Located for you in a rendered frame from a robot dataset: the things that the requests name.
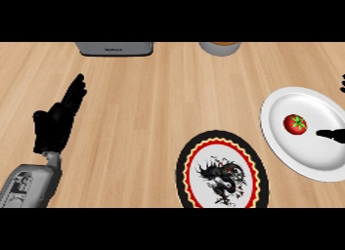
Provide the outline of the grey cup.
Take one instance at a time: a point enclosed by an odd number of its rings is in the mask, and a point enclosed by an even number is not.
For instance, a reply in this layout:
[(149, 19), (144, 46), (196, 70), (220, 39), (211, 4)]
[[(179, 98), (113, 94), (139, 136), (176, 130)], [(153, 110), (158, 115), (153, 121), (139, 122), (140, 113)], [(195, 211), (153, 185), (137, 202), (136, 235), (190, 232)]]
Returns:
[(233, 55), (242, 43), (241, 42), (201, 42), (202, 49), (214, 56), (227, 57)]

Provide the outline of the plain white plate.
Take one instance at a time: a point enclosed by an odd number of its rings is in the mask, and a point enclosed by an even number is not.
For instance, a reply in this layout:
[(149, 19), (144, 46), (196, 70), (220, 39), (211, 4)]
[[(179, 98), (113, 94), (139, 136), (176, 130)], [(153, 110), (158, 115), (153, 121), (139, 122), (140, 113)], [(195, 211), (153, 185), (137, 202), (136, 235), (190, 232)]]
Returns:
[[(292, 114), (307, 122), (301, 135), (285, 129)], [(345, 180), (345, 144), (318, 135), (318, 130), (345, 129), (345, 111), (328, 96), (303, 87), (276, 90), (261, 105), (260, 126), (275, 154), (295, 172), (322, 182)]]

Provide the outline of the grey appliance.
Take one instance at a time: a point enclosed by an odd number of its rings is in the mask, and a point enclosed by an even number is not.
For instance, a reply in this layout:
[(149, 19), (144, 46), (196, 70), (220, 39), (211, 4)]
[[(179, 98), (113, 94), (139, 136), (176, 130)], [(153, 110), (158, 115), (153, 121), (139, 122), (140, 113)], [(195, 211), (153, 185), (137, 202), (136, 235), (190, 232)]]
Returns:
[(76, 45), (88, 57), (140, 57), (153, 52), (152, 42), (78, 42)]

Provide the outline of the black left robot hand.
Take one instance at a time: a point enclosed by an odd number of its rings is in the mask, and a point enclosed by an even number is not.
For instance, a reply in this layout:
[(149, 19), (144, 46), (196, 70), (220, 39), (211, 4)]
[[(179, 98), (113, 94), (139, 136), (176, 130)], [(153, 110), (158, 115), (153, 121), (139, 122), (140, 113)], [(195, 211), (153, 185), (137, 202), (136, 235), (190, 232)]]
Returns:
[(47, 151), (62, 152), (72, 134), (75, 117), (78, 115), (87, 95), (85, 76), (78, 75), (63, 101), (56, 103), (48, 111), (39, 110), (33, 114), (35, 123), (35, 153)]

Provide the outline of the black-rimmed dragon print plate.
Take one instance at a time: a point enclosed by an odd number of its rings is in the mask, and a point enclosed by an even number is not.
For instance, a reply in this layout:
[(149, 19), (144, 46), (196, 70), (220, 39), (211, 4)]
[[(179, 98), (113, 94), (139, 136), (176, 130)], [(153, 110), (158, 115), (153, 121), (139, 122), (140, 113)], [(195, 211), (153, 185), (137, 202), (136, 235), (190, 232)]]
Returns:
[(187, 142), (177, 162), (184, 208), (266, 208), (269, 179), (257, 151), (227, 131), (207, 131)]

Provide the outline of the red tomato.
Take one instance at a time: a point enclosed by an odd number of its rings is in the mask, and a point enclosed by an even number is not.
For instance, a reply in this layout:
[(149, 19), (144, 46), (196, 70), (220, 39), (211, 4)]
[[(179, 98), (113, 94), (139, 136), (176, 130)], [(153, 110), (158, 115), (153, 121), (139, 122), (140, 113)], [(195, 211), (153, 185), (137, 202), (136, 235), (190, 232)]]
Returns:
[(309, 130), (306, 118), (298, 114), (288, 115), (284, 119), (284, 127), (292, 135), (303, 135)]

